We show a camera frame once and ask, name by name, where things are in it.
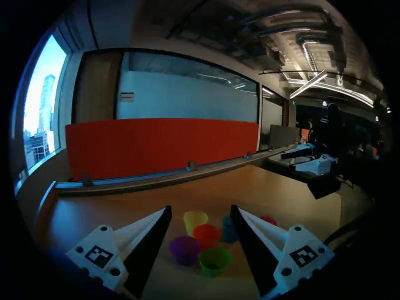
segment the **blue cup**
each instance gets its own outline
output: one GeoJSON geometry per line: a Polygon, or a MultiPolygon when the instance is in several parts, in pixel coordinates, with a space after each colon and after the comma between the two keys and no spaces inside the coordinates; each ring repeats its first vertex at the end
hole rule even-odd
{"type": "Polygon", "coordinates": [[[222,241],[225,243],[234,243],[239,240],[235,226],[230,216],[226,216],[222,221],[222,241]]]}

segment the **orange cup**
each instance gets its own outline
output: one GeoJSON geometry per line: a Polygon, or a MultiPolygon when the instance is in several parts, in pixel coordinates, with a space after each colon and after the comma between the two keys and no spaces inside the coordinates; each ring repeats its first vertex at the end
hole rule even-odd
{"type": "Polygon", "coordinates": [[[193,230],[193,237],[200,244],[200,252],[215,247],[221,238],[221,230],[210,224],[197,226],[193,230]]]}

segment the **yellow cup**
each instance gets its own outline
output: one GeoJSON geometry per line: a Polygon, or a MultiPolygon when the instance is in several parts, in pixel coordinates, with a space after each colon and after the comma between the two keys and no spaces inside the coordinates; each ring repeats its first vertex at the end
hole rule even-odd
{"type": "Polygon", "coordinates": [[[184,225],[186,226],[187,235],[193,238],[193,229],[197,226],[207,224],[209,217],[202,211],[188,211],[183,215],[184,225]]]}

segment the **sky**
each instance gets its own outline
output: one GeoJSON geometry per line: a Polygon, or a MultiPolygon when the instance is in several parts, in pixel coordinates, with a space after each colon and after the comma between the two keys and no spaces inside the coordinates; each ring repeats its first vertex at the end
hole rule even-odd
{"type": "Polygon", "coordinates": [[[51,111],[54,112],[57,84],[66,56],[67,55],[51,35],[34,67],[26,94],[23,129],[30,131],[31,135],[36,133],[39,125],[39,107],[42,87],[45,77],[50,74],[55,76],[53,95],[51,96],[51,111]]]}

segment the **plastic cup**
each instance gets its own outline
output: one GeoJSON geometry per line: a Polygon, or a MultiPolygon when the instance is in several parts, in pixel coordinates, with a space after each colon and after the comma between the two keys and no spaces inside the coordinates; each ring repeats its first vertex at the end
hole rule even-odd
{"type": "Polygon", "coordinates": [[[209,248],[200,254],[201,270],[209,277],[220,275],[231,263],[232,256],[224,248],[209,248]]]}
{"type": "Polygon", "coordinates": [[[207,224],[209,217],[205,212],[202,211],[188,211],[183,215],[184,225],[186,226],[186,232],[189,237],[193,237],[193,229],[199,225],[207,224]]]}
{"type": "Polygon", "coordinates": [[[270,224],[272,224],[272,225],[275,225],[275,226],[278,225],[278,223],[277,223],[277,221],[276,221],[275,219],[273,219],[273,218],[271,218],[271,217],[269,217],[269,216],[267,216],[267,215],[261,216],[260,219],[261,219],[261,220],[264,220],[264,221],[266,221],[266,222],[268,222],[268,223],[270,223],[270,224]]]}
{"type": "Polygon", "coordinates": [[[221,230],[213,225],[203,224],[193,230],[193,237],[198,240],[200,251],[203,251],[215,247],[221,238],[221,230]]]}
{"type": "Polygon", "coordinates": [[[178,264],[191,266],[197,261],[200,252],[200,244],[193,237],[180,236],[171,241],[169,250],[178,264]]]}
{"type": "Polygon", "coordinates": [[[222,221],[222,240],[225,243],[234,243],[239,240],[235,226],[230,216],[226,216],[222,221]]]}

